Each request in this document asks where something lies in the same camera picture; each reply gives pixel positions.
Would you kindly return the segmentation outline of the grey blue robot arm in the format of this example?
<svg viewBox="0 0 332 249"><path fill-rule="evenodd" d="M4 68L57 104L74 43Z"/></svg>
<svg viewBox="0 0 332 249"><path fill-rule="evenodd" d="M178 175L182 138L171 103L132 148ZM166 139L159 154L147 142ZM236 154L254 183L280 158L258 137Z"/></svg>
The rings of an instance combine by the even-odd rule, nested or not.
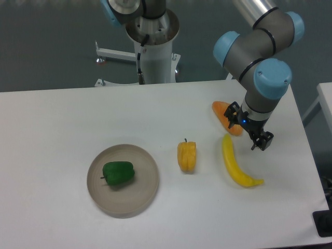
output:
<svg viewBox="0 0 332 249"><path fill-rule="evenodd" d="M273 134L264 126L292 80L289 66L274 55L299 41L305 32L302 18L283 13L273 1L234 1L252 27L242 37L235 31L223 34L215 43L213 56L246 90L242 104L225 110L228 126L240 125L265 150ZM179 20L165 1L101 1L108 21L124 26L135 46L134 61L139 84L170 83L172 43L179 32Z"/></svg>

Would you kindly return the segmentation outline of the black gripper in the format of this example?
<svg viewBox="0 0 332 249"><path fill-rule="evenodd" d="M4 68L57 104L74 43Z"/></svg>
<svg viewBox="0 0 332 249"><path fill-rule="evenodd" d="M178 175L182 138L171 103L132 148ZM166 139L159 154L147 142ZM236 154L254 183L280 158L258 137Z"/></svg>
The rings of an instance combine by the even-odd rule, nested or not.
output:
<svg viewBox="0 0 332 249"><path fill-rule="evenodd" d="M265 120L258 120L256 113L246 104L242 104L240 107L237 102L231 103L226 108L224 116L229 121L229 129L231 129L234 125L240 124L241 127L250 135L250 138L253 141L251 150L259 148L264 151L270 146L274 138L273 133L263 131Z"/></svg>

